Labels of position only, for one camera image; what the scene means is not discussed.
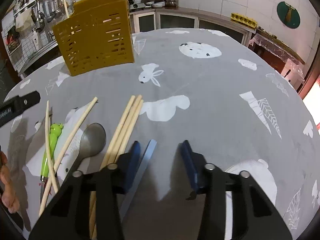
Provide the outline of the left hand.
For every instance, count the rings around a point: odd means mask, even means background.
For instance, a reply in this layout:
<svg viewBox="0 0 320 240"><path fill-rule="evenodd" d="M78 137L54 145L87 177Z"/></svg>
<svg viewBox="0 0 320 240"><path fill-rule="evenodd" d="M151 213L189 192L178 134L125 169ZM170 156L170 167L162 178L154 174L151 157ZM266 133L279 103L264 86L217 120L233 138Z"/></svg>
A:
<svg viewBox="0 0 320 240"><path fill-rule="evenodd" d="M10 178L10 171L6 165L7 162L6 155L1 151L1 182L4 184L1 200L10 213L16 213L20 208L20 202Z"/></svg>

